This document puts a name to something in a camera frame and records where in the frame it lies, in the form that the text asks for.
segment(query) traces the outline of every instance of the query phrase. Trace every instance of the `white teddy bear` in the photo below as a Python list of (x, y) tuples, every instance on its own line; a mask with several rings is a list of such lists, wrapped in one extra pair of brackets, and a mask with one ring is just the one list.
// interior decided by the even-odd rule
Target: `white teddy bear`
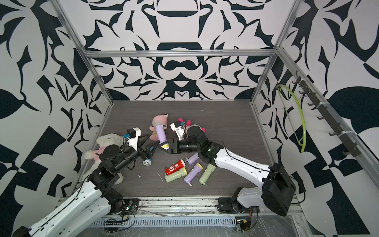
[[(99, 138), (96, 139), (96, 142), (100, 146), (100, 148), (98, 150), (95, 150), (95, 151), (86, 151), (83, 154), (83, 157), (85, 159), (87, 159), (87, 160), (94, 159), (94, 161), (95, 161), (95, 163), (91, 166), (91, 168), (83, 175), (83, 179), (85, 177), (87, 177), (88, 175), (92, 174), (92, 172), (98, 168), (101, 160), (100, 160), (99, 156), (96, 155), (96, 153), (97, 154), (102, 154), (104, 152), (104, 149), (107, 146), (110, 146), (110, 145), (114, 145), (115, 144), (115, 145), (118, 145), (119, 147), (121, 147), (124, 144), (122, 136), (119, 136), (119, 135), (114, 134), (114, 133), (110, 133), (110, 134), (101, 136), (101, 137), (99, 137)], [(118, 175), (120, 176), (120, 178), (114, 184), (119, 184), (124, 179), (124, 177), (122, 176), (122, 174), (118, 173)]]

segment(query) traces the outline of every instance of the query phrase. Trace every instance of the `black and white wall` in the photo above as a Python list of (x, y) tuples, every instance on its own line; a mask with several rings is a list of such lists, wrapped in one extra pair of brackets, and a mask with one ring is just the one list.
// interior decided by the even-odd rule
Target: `black and white wall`
[(250, 99), (267, 56), (93, 58), (115, 100)]
[[(293, 0), (62, 0), (87, 50), (269, 49)], [(267, 57), (94, 58), (114, 99), (250, 99)]]
[[(379, 2), (306, 0), (284, 49), (347, 124), (379, 157)], [(282, 83), (300, 98), (294, 77), (277, 59), (256, 101), (270, 149), (289, 174), (315, 236), (379, 236), (379, 190), (347, 151), (320, 113), (301, 99), (307, 128), (304, 153), (296, 141), (275, 87)], [(282, 93), (298, 138), (302, 127), (291, 95)]]
[(46, 0), (0, 3), (0, 236), (50, 213), (108, 101)]

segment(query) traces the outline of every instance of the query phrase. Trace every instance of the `gray wooden floor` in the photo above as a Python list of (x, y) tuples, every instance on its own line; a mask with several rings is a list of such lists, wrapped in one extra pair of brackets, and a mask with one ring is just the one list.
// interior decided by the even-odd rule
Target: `gray wooden floor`
[[(168, 126), (178, 118), (191, 120), (206, 129), (210, 140), (222, 140), (234, 153), (263, 164), (270, 164), (262, 137), (247, 100), (232, 101), (115, 101), (106, 122), (103, 135), (116, 133), (123, 135), (127, 129), (138, 127), (141, 134), (150, 133), (149, 126), (155, 115), (168, 113)], [(176, 134), (168, 127), (167, 138)], [(254, 187), (248, 180), (231, 171), (217, 168), (209, 178), (208, 186), (202, 186), (198, 174), (190, 187), (183, 179), (166, 183), (165, 167), (192, 154), (169, 155), (157, 150), (151, 166), (142, 164), (138, 159), (133, 170), (124, 169), (124, 181), (114, 185), (124, 196), (221, 196), (233, 195), (237, 187)]]

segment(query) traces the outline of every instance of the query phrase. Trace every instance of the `green hose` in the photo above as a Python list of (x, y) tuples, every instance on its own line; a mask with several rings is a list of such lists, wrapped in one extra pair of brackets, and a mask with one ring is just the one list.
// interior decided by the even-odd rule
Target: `green hose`
[[(295, 137), (296, 137), (296, 140), (298, 141), (298, 144), (301, 146), (301, 153), (304, 152), (305, 150), (305, 145), (307, 144), (307, 131), (305, 129), (305, 119), (304, 119), (304, 114), (303, 114), (303, 110), (301, 109), (301, 106), (300, 106), (300, 103), (297, 99), (297, 97), (295, 96), (295, 94), (291, 91), (290, 88), (288, 88), (286, 85), (283, 85), (283, 84), (279, 84), (277, 85), (275, 88), (279, 88), (278, 92), (279, 92), (279, 97), (280, 99), (282, 100), (282, 103), (283, 103), (283, 106), (284, 106), (284, 109), (285, 109), (285, 112), (287, 113), (287, 117), (288, 117), (288, 120), (290, 121), (290, 124), (291, 124), (291, 127), (292, 127), (292, 130), (294, 131), (294, 134), (295, 134)], [(299, 112), (300, 112), (300, 117), (301, 117), (301, 123), (302, 123), (302, 128), (303, 128), (303, 137), (300, 138), (300, 140), (298, 139), (297, 135), (296, 135), (296, 132), (292, 126), (292, 123), (291, 123), (291, 120), (290, 120), (290, 117), (288, 116), (288, 112), (287, 112), (287, 108), (285, 107), (284, 105), (284, 101), (282, 99), (282, 96), (280, 94), (280, 92), (282, 91), (282, 88), (285, 88), (293, 97), (293, 99), (295, 100), (296, 104), (298, 105), (298, 109), (299, 109)]]

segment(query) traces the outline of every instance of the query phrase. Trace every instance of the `pink stuffed toy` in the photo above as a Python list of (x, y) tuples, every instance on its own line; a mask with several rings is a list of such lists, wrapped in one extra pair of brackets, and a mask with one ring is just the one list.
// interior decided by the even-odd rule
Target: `pink stuffed toy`
[[(182, 118), (179, 118), (178, 121), (183, 124), (183, 119)], [(197, 124), (191, 124), (191, 120), (188, 120), (186, 123), (184, 123), (183, 125), (183, 129), (184, 129), (184, 133), (187, 133), (187, 130), (190, 128), (190, 127), (193, 127), (193, 126), (198, 126), (201, 130), (203, 130), (203, 132), (205, 132), (205, 128), (202, 128), (200, 127), (199, 125)]]
[(156, 131), (156, 129), (155, 129), (155, 127), (157, 126), (157, 125), (166, 125), (165, 127), (164, 127), (164, 129), (166, 129), (167, 128), (167, 117), (168, 117), (168, 114), (163, 114), (163, 115), (157, 115), (157, 116), (155, 116), (154, 118), (153, 118), (153, 126), (150, 126), (150, 131), (152, 131), (153, 132), (153, 134), (150, 136), (150, 139), (152, 140), (152, 141), (158, 141), (159, 139), (158, 139), (158, 135), (157, 135), (157, 131)]
[[(107, 146), (110, 146), (110, 145), (117, 145), (119, 147), (121, 147), (124, 142), (123, 142), (123, 139), (122, 139), (122, 136), (119, 136), (117, 134), (114, 134), (114, 133), (110, 133), (110, 134), (107, 134), (107, 135), (104, 135), (104, 136), (101, 136), (99, 138), (96, 139), (96, 142), (99, 144), (100, 148), (98, 150), (95, 150), (95, 151), (86, 151), (84, 154), (83, 154), (83, 158), (84, 159), (87, 159), (87, 160), (94, 160), (94, 164), (91, 166), (91, 168), (83, 175), (83, 179), (85, 177), (87, 177), (89, 174), (92, 174), (92, 172), (94, 170), (97, 169), (97, 167), (99, 166), (99, 164), (101, 163), (101, 160), (99, 158), (97, 154), (102, 154), (105, 150), (105, 148)], [(120, 176), (120, 178), (114, 183), (114, 184), (119, 184), (122, 182), (122, 180), (124, 179), (124, 177), (122, 176), (122, 174), (118, 174)]]

